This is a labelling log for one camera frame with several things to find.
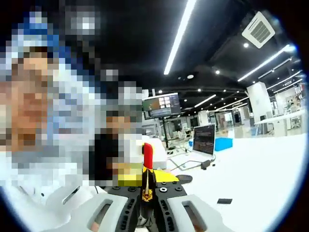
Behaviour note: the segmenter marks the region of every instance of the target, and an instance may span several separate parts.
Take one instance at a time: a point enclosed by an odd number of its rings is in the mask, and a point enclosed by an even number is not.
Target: yellow object
[[[179,181],[179,179],[172,173],[167,173],[162,170],[154,170],[155,179],[157,182],[173,182]],[[119,174],[118,186],[141,186],[141,174]]]
[[[154,170],[155,179],[157,182],[173,182],[179,181],[172,173],[167,173],[162,170]]]

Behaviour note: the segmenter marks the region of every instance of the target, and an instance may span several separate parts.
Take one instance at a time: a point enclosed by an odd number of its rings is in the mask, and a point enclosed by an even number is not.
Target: air conditioning vent
[[[264,46],[274,35],[275,30],[261,12],[255,15],[242,33],[242,36],[257,48]]]

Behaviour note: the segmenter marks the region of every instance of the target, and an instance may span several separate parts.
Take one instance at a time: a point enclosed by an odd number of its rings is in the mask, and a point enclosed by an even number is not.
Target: blue object
[[[193,150],[193,139],[189,140],[189,150],[192,151]]]
[[[215,140],[215,151],[222,151],[233,147],[233,139],[231,138],[216,138]]]

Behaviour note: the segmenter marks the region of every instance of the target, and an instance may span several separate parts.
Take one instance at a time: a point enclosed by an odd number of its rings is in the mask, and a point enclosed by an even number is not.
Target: white pillar
[[[261,121],[260,117],[272,115],[272,108],[266,86],[263,82],[255,83],[247,88],[253,111],[254,122]]]
[[[198,121],[200,126],[206,126],[210,123],[208,120],[208,112],[206,110],[202,110],[198,113]]]

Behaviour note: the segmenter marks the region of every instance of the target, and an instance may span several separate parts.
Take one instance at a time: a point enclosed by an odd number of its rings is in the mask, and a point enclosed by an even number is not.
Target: white table
[[[281,115],[277,117],[267,118],[262,121],[256,122],[255,125],[260,125],[264,123],[273,123],[274,125],[274,132],[276,137],[280,137],[282,135],[287,136],[287,119],[291,119],[293,117],[300,116],[301,123],[302,123],[302,132],[305,133],[307,129],[307,111],[302,109],[299,111],[296,111],[294,113]]]
[[[216,166],[174,170],[189,174],[187,194],[195,194],[218,210],[224,224],[235,232],[264,232],[294,197],[306,163],[306,136],[234,139],[233,148],[216,153]],[[168,168],[175,165],[168,162]],[[217,204],[219,198],[233,199]]]

